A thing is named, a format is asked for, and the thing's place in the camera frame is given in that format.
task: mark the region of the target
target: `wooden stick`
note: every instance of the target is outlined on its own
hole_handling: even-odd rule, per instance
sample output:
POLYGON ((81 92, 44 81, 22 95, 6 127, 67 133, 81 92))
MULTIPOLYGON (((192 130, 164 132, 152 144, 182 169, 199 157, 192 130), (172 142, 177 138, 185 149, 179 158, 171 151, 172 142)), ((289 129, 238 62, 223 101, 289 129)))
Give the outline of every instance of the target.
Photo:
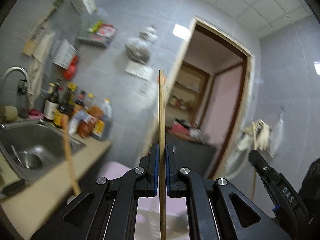
POLYGON ((73 160, 72 160, 72 155, 71 155, 71 146, 70 146, 70 141, 69 141, 69 134, 68 134, 68 122, 69 122, 69 117, 64 114, 62 116, 62 128, 63 128, 63 148, 64 148, 64 156, 67 160, 68 163, 68 169, 69 169, 69 177, 73 189, 73 194, 75 196, 78 196, 81 193, 79 184, 76 179, 76 172, 75 172, 75 167, 73 165, 73 160))
MULTIPOLYGON (((253 149, 257 149, 257 136, 256 136, 256 125, 252 122, 252 132, 253 132, 253 149)), ((250 200, 253 201, 254 199, 254 192, 256 189, 256 182, 257 182, 257 171, 256 168, 253 168, 253 183, 252 183, 252 191, 250 200)))
POLYGON ((165 240, 165 117, 164 117, 164 73, 159 71, 159 174, 160 174, 160 236, 165 240))

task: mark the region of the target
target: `sink basin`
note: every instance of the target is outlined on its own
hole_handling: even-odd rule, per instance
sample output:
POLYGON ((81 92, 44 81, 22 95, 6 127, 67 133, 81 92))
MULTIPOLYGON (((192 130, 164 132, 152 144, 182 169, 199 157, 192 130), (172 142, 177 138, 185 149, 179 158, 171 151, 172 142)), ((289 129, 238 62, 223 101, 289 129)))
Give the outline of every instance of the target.
MULTIPOLYGON (((73 138, 70 138, 70 144, 72 154, 85 146, 73 138)), ((6 125, 6 128, 0 131, 0 150, 15 173, 28 183, 36 181, 65 160, 63 133, 42 120, 27 120, 6 125), (22 167, 12 150, 12 145, 18 155, 23 153, 39 157, 42 166, 37 169, 22 167)))

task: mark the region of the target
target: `faucet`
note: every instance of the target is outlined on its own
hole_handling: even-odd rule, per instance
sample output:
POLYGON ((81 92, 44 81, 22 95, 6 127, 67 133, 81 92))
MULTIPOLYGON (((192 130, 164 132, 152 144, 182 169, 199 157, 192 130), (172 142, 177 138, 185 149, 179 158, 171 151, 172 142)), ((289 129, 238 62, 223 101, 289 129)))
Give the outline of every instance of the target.
POLYGON ((27 91, 30 91, 30 77, 29 77, 28 72, 23 67, 14 66, 14 67, 7 69, 7 71, 2 76, 2 80, 1 80, 2 82, 1 82, 1 86, 0 86, 0 127, 2 127, 3 123, 4 123, 4 105, 2 103, 4 82, 5 82, 5 79, 7 78, 7 76, 13 71, 19 71, 25 76, 26 81, 27 81, 27 91))

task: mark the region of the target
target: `metal bowl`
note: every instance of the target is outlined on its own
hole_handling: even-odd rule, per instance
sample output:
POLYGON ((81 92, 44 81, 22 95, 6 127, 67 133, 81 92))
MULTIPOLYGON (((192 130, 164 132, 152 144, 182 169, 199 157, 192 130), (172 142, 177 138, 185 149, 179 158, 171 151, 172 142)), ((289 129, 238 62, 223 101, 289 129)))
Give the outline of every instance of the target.
POLYGON ((17 155, 19 156, 19 159, 21 160, 21 162, 17 159, 17 157, 14 158, 14 161, 19 166, 25 169, 41 169, 42 168, 42 160, 37 155, 34 155, 33 153, 28 153, 26 151, 18 152, 17 155))

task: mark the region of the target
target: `beige countertop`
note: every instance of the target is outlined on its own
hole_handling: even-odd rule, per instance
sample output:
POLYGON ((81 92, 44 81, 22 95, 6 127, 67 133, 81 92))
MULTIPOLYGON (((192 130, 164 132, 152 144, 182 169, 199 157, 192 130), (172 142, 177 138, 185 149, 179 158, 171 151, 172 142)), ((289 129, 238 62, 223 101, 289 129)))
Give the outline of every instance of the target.
MULTIPOLYGON (((97 141, 92 137, 83 140, 78 135, 74 138, 86 144, 86 147, 73 155, 76 176, 80 179, 112 142, 97 141)), ((5 184, 18 180, 3 156, 0 156, 0 167, 5 184)), ((70 190, 67 163, 63 161, 20 193, 0 200, 0 204, 12 225, 28 240, 53 214, 70 190)))

